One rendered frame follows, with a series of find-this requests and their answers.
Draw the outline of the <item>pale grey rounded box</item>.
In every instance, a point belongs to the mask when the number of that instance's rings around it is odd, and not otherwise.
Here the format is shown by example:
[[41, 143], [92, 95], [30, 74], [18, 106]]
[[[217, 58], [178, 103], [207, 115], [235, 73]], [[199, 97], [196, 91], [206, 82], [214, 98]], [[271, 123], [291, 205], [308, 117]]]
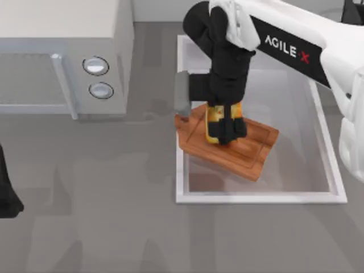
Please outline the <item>pale grey rounded box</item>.
[[175, 75], [174, 110], [182, 117], [189, 117], [191, 101], [189, 99], [189, 74], [187, 71]]

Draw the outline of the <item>black stand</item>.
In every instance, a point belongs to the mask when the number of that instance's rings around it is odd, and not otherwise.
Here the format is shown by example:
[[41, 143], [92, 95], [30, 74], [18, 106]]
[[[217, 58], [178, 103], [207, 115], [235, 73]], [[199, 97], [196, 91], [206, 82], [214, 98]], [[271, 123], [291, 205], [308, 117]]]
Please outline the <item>black stand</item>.
[[344, 0], [341, 23], [364, 26], [364, 0]]

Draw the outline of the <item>pale microwave oven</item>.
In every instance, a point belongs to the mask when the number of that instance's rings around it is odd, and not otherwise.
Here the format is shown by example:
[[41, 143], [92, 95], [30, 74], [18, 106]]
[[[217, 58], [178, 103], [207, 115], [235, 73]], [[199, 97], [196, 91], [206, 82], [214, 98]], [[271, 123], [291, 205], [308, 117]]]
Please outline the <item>pale microwave oven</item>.
[[[131, 0], [0, 0], [0, 54], [58, 53], [65, 59], [78, 116], [126, 113], [134, 45]], [[109, 71], [86, 73], [82, 61], [104, 58]], [[91, 84], [114, 89], [94, 98]]]

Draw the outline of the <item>small round microwave knob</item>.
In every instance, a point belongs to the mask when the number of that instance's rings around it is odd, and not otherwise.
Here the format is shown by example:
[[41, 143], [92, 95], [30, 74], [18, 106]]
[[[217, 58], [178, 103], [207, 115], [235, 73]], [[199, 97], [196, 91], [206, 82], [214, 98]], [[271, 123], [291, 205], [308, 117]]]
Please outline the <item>small round microwave knob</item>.
[[88, 91], [94, 98], [99, 100], [107, 100], [114, 94], [113, 87], [105, 82], [91, 84], [88, 88]]

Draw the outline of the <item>white sink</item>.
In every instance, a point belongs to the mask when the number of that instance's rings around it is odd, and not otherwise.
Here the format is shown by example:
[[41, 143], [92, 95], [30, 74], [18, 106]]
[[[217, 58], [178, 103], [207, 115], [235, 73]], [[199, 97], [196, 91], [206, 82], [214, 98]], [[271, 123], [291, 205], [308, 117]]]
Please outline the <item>white sink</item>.
[[180, 204], [344, 204], [346, 192], [316, 84], [258, 52], [244, 116], [279, 130], [260, 178], [249, 181], [176, 150]]

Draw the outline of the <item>microwave glass door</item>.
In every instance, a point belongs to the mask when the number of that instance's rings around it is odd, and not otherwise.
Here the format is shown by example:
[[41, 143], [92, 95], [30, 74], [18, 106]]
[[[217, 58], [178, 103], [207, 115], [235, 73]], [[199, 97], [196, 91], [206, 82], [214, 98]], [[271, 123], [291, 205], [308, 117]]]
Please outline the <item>microwave glass door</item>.
[[0, 114], [70, 114], [49, 54], [0, 54]]

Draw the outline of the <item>large round microwave knob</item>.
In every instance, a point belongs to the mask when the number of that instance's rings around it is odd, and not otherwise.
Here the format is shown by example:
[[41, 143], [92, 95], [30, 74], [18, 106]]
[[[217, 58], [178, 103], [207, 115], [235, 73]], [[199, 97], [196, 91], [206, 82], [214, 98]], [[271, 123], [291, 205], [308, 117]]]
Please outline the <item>large round microwave knob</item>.
[[84, 71], [93, 76], [102, 76], [109, 71], [109, 63], [102, 57], [93, 56], [82, 61]]

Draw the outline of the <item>wooden cutting board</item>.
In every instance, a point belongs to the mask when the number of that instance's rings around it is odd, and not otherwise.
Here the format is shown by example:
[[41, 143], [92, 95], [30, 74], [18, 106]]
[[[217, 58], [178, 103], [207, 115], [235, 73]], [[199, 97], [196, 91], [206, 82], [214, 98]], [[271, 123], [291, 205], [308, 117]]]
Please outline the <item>wooden cutting board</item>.
[[247, 137], [239, 138], [226, 146], [210, 144], [206, 139], [205, 108], [205, 104], [194, 108], [187, 121], [180, 115], [175, 115], [177, 145], [190, 155], [250, 181], [257, 181], [279, 131], [246, 118]]

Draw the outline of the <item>yellow and orange container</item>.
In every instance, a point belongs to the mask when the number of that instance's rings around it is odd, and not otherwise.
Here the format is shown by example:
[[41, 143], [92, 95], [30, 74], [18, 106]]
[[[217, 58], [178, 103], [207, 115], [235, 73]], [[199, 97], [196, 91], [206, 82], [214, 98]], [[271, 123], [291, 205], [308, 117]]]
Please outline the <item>yellow and orange container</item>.
[[[223, 116], [224, 105], [206, 105], [205, 109], [205, 129], [206, 139], [211, 144], [219, 144], [220, 123], [219, 120]], [[231, 105], [231, 117], [238, 118], [242, 115], [242, 102]]]

